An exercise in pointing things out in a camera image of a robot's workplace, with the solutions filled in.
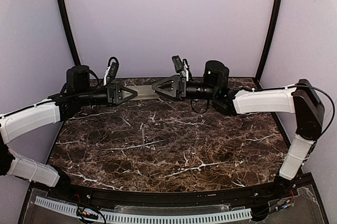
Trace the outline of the white AC remote control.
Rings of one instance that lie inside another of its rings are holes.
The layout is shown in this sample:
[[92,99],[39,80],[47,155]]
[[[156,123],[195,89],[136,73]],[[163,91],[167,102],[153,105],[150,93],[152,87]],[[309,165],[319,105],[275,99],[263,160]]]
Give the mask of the white AC remote control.
[[127,86],[127,88],[137,92],[137,96],[132,98],[131,101],[155,100],[159,98],[159,95],[155,93],[151,85]]

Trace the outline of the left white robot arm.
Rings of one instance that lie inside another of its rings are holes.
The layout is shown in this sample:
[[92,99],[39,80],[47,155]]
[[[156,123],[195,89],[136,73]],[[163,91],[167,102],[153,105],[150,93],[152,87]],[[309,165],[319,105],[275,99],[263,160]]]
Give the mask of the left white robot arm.
[[85,106],[119,106],[137,97],[137,92],[114,84],[119,64],[108,66],[103,85],[90,86],[93,71],[87,65],[76,65],[66,72],[63,92],[1,115],[1,175],[11,175],[55,187],[61,172],[50,165],[24,157],[8,147],[8,144],[23,134],[49,124],[66,121]]

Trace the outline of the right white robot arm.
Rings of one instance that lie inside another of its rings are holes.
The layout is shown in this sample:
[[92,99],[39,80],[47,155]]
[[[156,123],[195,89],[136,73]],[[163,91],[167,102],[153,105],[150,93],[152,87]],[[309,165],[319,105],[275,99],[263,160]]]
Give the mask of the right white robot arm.
[[198,82],[191,77],[186,60],[174,56],[172,61],[176,74],[152,85],[152,90],[159,95],[176,101],[206,100],[214,110],[230,116],[260,112],[295,114],[297,130],[278,174],[282,180],[295,178],[326,131],[323,128],[325,108],[317,94],[319,89],[306,79],[284,87],[231,89],[228,87],[230,71],[222,62],[207,61],[203,80]]

